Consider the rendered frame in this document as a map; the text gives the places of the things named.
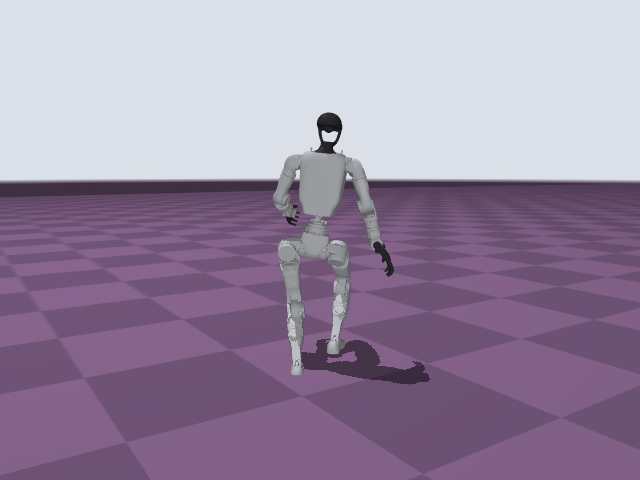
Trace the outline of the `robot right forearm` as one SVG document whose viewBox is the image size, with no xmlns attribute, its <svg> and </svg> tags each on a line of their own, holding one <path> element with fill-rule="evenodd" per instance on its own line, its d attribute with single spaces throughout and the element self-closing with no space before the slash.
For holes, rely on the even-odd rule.
<svg viewBox="0 0 640 480">
<path fill-rule="evenodd" d="M 375 250 L 374 247 L 373 247 L 373 244 L 375 242 L 380 242 L 382 246 L 383 246 L 383 243 L 382 243 L 382 241 L 380 239 L 380 235 L 381 234 L 380 234 L 380 229 L 379 229 L 379 225 L 378 225 L 378 221 L 377 221 L 378 220 L 378 216 L 377 216 L 375 204 L 374 204 L 374 201 L 373 201 L 372 198 L 371 198 L 371 200 L 372 200 L 372 203 L 373 203 L 374 211 L 372 211 L 370 213 L 366 213 L 365 216 L 363 216 L 363 221 L 365 222 L 366 232 L 367 232 L 367 236 L 369 238 L 369 245 L 373 250 Z"/>
</svg>

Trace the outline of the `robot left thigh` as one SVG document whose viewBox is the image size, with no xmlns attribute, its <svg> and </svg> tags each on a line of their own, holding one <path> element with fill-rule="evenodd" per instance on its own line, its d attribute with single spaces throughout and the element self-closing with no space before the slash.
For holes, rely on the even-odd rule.
<svg viewBox="0 0 640 480">
<path fill-rule="evenodd" d="M 278 246 L 278 257 L 286 289 L 287 304 L 291 303 L 291 316 L 305 317 L 300 286 L 300 238 L 283 239 Z"/>
</svg>

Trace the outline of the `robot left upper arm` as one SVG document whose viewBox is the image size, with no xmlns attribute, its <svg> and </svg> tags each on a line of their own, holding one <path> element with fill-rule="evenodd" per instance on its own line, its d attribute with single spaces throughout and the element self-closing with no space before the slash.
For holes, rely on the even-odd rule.
<svg viewBox="0 0 640 480">
<path fill-rule="evenodd" d="M 296 170 L 300 169 L 302 156 L 303 154 L 290 155 L 285 161 L 276 192 L 273 196 L 273 201 L 281 206 L 286 206 L 290 202 L 290 195 L 287 192 L 296 177 Z"/>
</svg>

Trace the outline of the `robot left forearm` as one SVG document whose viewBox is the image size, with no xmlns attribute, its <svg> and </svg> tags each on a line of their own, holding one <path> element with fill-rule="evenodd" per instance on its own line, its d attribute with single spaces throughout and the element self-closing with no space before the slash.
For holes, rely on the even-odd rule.
<svg viewBox="0 0 640 480">
<path fill-rule="evenodd" d="M 283 216 L 295 218 L 297 211 L 293 209 L 293 207 L 290 205 L 290 202 L 286 206 L 281 206 L 275 202 L 274 205 L 282 213 Z"/>
</svg>

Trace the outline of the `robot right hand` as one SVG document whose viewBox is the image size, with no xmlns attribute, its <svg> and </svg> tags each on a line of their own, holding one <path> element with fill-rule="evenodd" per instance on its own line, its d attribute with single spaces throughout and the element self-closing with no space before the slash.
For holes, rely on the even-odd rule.
<svg viewBox="0 0 640 480">
<path fill-rule="evenodd" d="M 393 265 L 392 265 L 392 263 L 391 263 L 391 258 L 390 258 L 390 256 L 389 256 L 388 252 L 387 252 L 387 251 L 386 251 L 386 249 L 385 249 L 385 245 L 383 244 L 383 246 L 382 246 L 380 242 L 375 242 L 375 243 L 373 244 L 373 247 L 374 247 L 374 249 L 376 250 L 376 251 L 375 251 L 375 250 L 374 250 L 374 251 L 375 251 L 377 254 L 378 254 L 378 253 L 380 253 L 380 254 L 382 255 L 382 262 L 384 262 L 384 261 L 386 261 L 386 262 L 387 262 L 387 268 L 385 269 L 385 271 L 384 271 L 384 272 L 387 272 L 387 271 L 389 270 L 389 271 L 386 273 L 386 275 L 387 275 L 388 277 L 389 277 L 389 276 L 391 276 L 391 275 L 393 274 L 393 272 L 394 272 L 394 267 L 393 267 Z"/>
</svg>

